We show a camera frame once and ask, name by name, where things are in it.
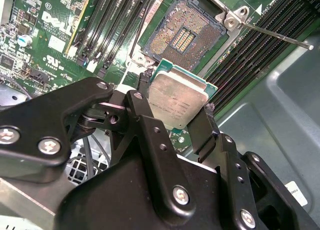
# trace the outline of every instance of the sticker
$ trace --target sticker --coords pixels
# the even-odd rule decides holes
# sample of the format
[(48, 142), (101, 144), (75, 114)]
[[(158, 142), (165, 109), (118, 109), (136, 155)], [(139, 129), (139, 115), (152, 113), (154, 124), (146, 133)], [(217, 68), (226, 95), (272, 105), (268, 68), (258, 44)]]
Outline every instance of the sticker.
[(66, 43), (55, 36), (51, 36), (48, 46), (56, 51), (62, 53)]
[(296, 182), (291, 181), (288, 184), (286, 184), (285, 187), (288, 189), (288, 191), (292, 194), (292, 196), (297, 200), (297, 202), (301, 206), (305, 206), (308, 204), (307, 199), (305, 198), (303, 193), (300, 191)]

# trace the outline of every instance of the motherboard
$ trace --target motherboard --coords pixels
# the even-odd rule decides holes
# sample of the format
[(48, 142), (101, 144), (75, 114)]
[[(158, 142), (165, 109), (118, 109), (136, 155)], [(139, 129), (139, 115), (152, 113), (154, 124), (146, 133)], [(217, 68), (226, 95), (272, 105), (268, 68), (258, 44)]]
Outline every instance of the motherboard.
[[(136, 88), (165, 59), (217, 86), (219, 116), (295, 45), (235, 24), (217, 2), (300, 41), (320, 24), (319, 0), (12, 0), (0, 73), (35, 97), (89, 76)], [(191, 144), (187, 128), (170, 137), (178, 152)]]

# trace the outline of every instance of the black cable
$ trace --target black cable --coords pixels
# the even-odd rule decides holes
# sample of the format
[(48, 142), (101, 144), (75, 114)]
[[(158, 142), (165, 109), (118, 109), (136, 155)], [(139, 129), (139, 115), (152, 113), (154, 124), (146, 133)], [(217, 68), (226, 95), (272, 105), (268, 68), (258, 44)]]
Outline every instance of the black cable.
[(88, 137), (85, 137), (82, 139), (83, 140), (83, 146), (85, 150), (85, 160), (86, 160), (86, 171), (88, 174), (88, 180), (93, 178), (95, 175), (95, 169), (94, 169), (94, 164), (93, 164), (93, 157), (92, 157), (92, 152), (90, 148), (90, 143)]
[(9, 76), (6, 76), (4, 74), (0, 73), (0, 77), (6, 79), (7, 81), (9, 81), (10, 83), (14, 84), (15, 86), (17, 86), (28, 98), (29, 100), (32, 99), (32, 96), (29, 94), (28, 91), (26, 91), (25, 88), (22, 87), (22, 85), (20, 85), (15, 79), (10, 78)]
[(110, 162), (111, 162), (111, 159), (110, 157), (108, 156), (106, 150), (102, 147), (101, 143), (98, 141), (98, 139), (94, 136), (94, 135), (91, 135), (92, 139), (96, 142), (96, 144), (98, 145), (98, 147), (100, 148), (100, 151), (103, 153), (103, 155), (105, 156), (105, 159), (108, 163), (108, 167), (110, 167)]
[(134, 39), (134, 42), (133, 42), (133, 45), (132, 45), (132, 48), (131, 48), (131, 51), (130, 51), (130, 54), (129, 54), (131, 59), (132, 59), (132, 56), (134, 54), (136, 44), (138, 43), (138, 39), (139, 39), (139, 36), (141, 34), (142, 28), (144, 27), (144, 23), (146, 21), (147, 15), (148, 15), (151, 7), (152, 7), (152, 3), (153, 3), (153, 0), (148, 0), (148, 3), (146, 5), (146, 7), (145, 7), (143, 17), (141, 19), (138, 31), (136, 33), (136, 36), (135, 36), (135, 39)]
[[(71, 164), (74, 160), (83, 160), (84, 162), (87, 162), (85, 157), (83, 157), (83, 156), (75, 156), (73, 158), (70, 158), (67, 163)], [(102, 172), (102, 170), (98, 167), (97, 164), (93, 163), (93, 166), (98, 170), (98, 172)]]

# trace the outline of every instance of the chip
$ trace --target chip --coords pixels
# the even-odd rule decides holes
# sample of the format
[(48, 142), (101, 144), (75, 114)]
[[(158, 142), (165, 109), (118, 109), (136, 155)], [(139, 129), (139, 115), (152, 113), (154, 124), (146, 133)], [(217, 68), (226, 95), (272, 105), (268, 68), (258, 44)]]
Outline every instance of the chip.
[(0, 65), (2, 65), (3, 67), (12, 70), (14, 67), (15, 61), (11, 58), (9, 58), (8, 56), (5, 55), (1, 55), (1, 61), (0, 61)]
[(37, 19), (38, 19), (37, 17), (31, 15), (29, 23), (32, 25), (36, 25)]
[(23, 15), (23, 18), (24, 18), (26, 21), (29, 21), (29, 20), (30, 20), (30, 16), (31, 16), (30, 13), (25, 12), (24, 15)]
[(18, 34), (19, 35), (28, 35), (30, 33), (29, 26), (19, 25), (18, 26)]
[(76, 8), (74, 13), (77, 15), (77, 16), (80, 16), (81, 15), (81, 10), (79, 8)]
[(143, 52), (192, 71), (226, 29), (191, 0), (175, 0)]

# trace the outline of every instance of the capacitor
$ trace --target capacitor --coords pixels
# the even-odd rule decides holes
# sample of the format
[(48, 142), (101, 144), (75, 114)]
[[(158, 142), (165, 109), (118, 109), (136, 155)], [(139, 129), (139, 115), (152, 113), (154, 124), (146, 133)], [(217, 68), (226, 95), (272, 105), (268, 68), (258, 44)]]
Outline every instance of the capacitor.
[(27, 47), (32, 44), (32, 38), (28, 35), (22, 35), (18, 37), (17, 42), (21, 47)]

